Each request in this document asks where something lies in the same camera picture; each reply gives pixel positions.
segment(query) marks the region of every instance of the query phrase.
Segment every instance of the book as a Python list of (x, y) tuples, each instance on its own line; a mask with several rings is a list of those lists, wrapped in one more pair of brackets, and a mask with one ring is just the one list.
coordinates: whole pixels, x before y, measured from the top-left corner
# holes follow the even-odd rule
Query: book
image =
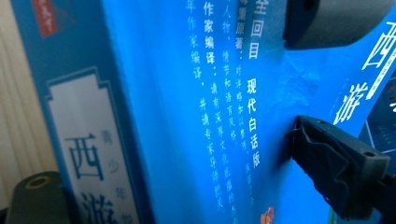
[(82, 223), (327, 223), (284, 135), (307, 115), (357, 136), (395, 69), (395, 10), (287, 50), (286, 1), (12, 5)]

